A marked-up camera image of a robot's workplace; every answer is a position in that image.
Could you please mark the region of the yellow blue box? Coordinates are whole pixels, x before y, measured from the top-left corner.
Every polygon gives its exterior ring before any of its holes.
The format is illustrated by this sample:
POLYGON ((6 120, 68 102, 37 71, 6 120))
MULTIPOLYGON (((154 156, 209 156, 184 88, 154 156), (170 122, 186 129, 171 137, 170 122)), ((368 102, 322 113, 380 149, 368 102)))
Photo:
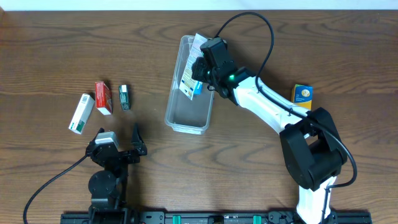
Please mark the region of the yellow blue box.
POLYGON ((308 85, 296 84, 292 89, 291 102, 306 108, 312 109, 313 87, 308 85))

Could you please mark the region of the blue white box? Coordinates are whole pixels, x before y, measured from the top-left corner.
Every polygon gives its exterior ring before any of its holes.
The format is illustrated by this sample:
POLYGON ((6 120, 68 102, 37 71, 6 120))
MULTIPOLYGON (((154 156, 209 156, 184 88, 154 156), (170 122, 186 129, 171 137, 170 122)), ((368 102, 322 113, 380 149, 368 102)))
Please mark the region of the blue white box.
POLYGON ((199 33, 195 34, 192 46, 189 51, 186 66, 183 70, 182 79, 179 84, 179 90, 190 100, 193 100, 195 92, 197 92, 198 86, 201 86, 201 82, 194 80, 193 75, 193 64, 198 58, 202 58, 203 54, 200 50, 200 46, 204 44, 208 39, 199 33))

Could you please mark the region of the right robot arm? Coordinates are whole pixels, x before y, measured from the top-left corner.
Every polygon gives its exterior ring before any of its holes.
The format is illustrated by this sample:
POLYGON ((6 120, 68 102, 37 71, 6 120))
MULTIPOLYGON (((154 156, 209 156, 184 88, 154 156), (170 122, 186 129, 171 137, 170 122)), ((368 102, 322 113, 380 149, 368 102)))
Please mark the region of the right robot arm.
POLYGON ((293 104, 225 56, 199 57, 191 68, 194 80, 253 112, 279 135, 285 166, 299 186, 299 219, 304 223, 328 220, 331 190, 339 186, 336 177, 342 165, 353 159, 330 113, 293 104))

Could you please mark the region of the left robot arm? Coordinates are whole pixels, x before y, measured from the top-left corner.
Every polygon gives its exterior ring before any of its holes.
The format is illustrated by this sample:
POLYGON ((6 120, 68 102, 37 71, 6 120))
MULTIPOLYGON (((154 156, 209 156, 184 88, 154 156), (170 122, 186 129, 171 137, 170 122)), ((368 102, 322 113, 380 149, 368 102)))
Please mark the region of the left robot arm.
POLYGON ((147 147, 136 124, 131 146, 128 151, 119 151, 116 134, 103 128, 87 146, 85 155, 103 168, 94 173, 88 182, 91 193, 88 224, 139 223, 138 212, 126 206, 128 166, 140 162, 140 157, 147 155, 147 147))

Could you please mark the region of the red box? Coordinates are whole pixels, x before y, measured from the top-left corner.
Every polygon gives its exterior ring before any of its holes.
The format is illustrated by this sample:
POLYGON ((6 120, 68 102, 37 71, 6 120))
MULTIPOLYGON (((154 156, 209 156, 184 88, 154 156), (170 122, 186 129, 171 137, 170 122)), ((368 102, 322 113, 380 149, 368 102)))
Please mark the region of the red box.
POLYGON ((113 112, 111 90, 105 82, 95 83, 96 109, 103 115, 111 115, 113 112))

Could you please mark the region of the dark green box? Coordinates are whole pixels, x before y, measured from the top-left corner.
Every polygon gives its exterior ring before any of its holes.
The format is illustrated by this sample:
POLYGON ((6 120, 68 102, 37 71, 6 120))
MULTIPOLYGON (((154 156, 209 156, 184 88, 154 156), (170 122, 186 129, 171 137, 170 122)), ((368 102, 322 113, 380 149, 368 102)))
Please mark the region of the dark green box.
POLYGON ((119 100, 123 111, 131 109, 128 85, 119 86, 119 100))

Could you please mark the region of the white green box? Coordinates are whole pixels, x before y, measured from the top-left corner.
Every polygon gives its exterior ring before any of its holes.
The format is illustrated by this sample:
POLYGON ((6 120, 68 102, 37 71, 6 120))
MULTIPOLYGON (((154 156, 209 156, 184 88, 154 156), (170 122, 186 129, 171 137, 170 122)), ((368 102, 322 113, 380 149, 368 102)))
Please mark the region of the white green box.
POLYGON ((94 107, 94 103, 94 99, 89 94, 82 94, 68 127, 69 130, 73 131, 76 134, 82 134, 94 107))

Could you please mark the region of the clear plastic container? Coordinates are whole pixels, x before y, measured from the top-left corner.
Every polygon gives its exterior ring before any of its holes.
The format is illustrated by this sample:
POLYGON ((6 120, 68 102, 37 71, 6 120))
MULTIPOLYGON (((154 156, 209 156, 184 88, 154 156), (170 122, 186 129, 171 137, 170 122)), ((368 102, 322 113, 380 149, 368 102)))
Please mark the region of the clear plastic container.
POLYGON ((210 124, 214 93, 190 79, 191 66, 200 56, 199 46, 206 38, 200 34, 181 38, 165 112, 165 124, 174 131, 189 134, 204 134, 210 124))

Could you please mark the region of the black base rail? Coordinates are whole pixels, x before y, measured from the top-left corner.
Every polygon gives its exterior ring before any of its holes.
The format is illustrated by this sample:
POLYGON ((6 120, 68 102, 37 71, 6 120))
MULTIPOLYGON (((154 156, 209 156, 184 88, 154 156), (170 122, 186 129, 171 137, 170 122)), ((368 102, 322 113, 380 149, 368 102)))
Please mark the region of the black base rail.
POLYGON ((128 208, 67 212, 60 224, 294 224, 304 221, 293 211, 266 213, 137 212, 128 208))

